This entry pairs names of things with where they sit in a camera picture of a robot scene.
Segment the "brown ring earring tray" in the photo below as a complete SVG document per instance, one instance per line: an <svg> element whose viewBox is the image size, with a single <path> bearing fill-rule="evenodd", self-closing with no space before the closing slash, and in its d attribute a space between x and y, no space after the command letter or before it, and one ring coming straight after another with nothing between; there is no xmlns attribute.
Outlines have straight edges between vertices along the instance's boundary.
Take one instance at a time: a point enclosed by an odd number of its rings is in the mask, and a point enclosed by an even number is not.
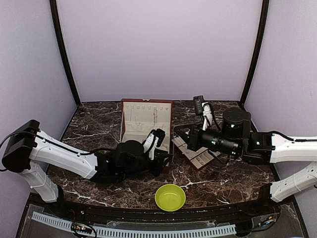
<svg viewBox="0 0 317 238"><path fill-rule="evenodd" d="M179 150L179 151L184 156L184 158L189 163L189 165L197 171L206 167L207 164L215 160L215 158L219 157L220 155L220 152L213 152L213 151L209 152L208 149L205 147L200 148L198 151L192 151L189 149Z"/></svg>

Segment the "brown wooden jewelry box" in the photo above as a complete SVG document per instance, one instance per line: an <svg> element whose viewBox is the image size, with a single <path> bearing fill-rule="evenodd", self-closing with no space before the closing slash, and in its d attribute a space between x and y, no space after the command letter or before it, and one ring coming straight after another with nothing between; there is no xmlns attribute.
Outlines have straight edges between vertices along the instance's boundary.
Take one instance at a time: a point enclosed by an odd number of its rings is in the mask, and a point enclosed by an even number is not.
<svg viewBox="0 0 317 238"><path fill-rule="evenodd" d="M131 146L142 148L142 142L146 140L152 129L162 129L165 131L165 138L161 147L155 150L158 152L172 154L170 148L171 140L171 100L147 100L147 99L122 99L121 100L122 119L120 131L120 143L134 141ZM138 165L143 165L149 170L149 163L152 161L145 154L144 161Z"/></svg>

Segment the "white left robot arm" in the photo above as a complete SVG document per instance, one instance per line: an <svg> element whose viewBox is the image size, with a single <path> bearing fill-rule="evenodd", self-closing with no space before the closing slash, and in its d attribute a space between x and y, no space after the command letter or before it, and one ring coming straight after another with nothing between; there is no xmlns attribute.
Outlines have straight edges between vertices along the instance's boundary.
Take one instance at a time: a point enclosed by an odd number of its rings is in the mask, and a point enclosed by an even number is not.
<svg viewBox="0 0 317 238"><path fill-rule="evenodd" d="M45 162L73 172L89 181L110 184L144 171L159 176L172 158L160 147L165 138L162 129L153 129L142 143L127 140L115 149L98 148L90 152L64 144L47 135L34 119L4 138L2 171L20 174L59 216L66 216L70 206L63 200L63 190L40 167Z"/></svg>

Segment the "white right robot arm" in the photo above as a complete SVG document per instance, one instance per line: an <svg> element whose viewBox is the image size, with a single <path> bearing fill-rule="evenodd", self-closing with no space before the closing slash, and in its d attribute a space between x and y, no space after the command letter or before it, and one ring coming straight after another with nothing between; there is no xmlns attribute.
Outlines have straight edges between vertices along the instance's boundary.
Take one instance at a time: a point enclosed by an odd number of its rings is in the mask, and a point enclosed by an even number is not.
<svg viewBox="0 0 317 238"><path fill-rule="evenodd" d="M317 185L316 137L289 137L278 131L252 132L251 114L242 109L230 108L223 112L221 131L204 129L202 124L190 124L177 127L176 134L191 151L205 147L213 152L240 157L251 165L308 162L304 169L293 175L260 188L259 200L253 203L257 215L265 214L272 207L272 201L279 203Z"/></svg>

